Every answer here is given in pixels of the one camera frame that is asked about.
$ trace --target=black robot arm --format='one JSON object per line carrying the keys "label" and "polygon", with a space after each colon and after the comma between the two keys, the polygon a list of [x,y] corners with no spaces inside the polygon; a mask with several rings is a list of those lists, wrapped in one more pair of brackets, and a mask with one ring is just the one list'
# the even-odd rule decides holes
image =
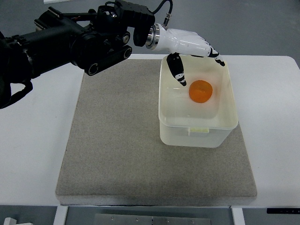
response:
{"label": "black robot arm", "polygon": [[[82,27],[78,21],[90,23]],[[94,75],[127,59],[128,27],[134,27],[134,44],[144,46],[154,22],[146,6],[115,0],[79,14],[50,7],[35,20],[37,32],[12,37],[0,32],[0,108],[30,92],[31,79],[69,62]],[[11,96],[11,83],[25,88]]]}

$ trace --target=white robotic hand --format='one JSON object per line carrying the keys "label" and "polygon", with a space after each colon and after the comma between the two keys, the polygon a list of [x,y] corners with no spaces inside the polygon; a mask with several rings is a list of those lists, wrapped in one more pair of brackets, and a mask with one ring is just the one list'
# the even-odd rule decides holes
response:
{"label": "white robotic hand", "polygon": [[165,29],[161,24],[154,24],[150,29],[146,47],[154,51],[168,50],[168,66],[173,77],[186,86],[184,71],[179,54],[197,57],[214,58],[225,66],[222,56],[202,37],[195,32],[178,29]]}
{"label": "white robotic hand", "polygon": [[178,29],[166,30],[158,23],[150,29],[146,47],[154,51],[165,49],[170,53],[212,57],[221,66],[225,65],[220,54],[197,33]]}

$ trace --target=gray floor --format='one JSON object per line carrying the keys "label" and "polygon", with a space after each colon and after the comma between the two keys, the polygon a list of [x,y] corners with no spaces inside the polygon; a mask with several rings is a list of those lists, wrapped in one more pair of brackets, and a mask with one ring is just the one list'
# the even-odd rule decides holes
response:
{"label": "gray floor", "polygon": [[[105,2],[73,0],[44,5],[43,0],[1,0],[0,30],[6,37],[33,32],[34,19],[49,6],[61,12],[87,12]],[[131,2],[153,11],[161,1]],[[158,23],[163,22],[168,4],[156,14]],[[287,55],[300,66],[300,0],[175,0],[169,27],[197,32],[224,55]],[[153,52],[134,47],[133,53]]]}

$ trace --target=metal plate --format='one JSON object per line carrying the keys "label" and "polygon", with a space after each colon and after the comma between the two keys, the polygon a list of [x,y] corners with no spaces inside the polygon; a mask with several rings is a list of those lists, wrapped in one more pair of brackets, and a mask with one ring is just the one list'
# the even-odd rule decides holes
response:
{"label": "metal plate", "polygon": [[94,225],[211,225],[210,219],[96,214]]}

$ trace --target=screw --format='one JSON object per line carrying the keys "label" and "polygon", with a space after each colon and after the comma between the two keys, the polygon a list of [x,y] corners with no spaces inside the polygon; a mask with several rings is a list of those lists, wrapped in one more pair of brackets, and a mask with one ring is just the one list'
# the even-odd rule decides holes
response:
{"label": "screw", "polygon": [[124,44],[127,44],[128,41],[129,41],[129,39],[130,39],[129,35],[124,35],[124,36],[123,36],[123,43],[124,43]]}

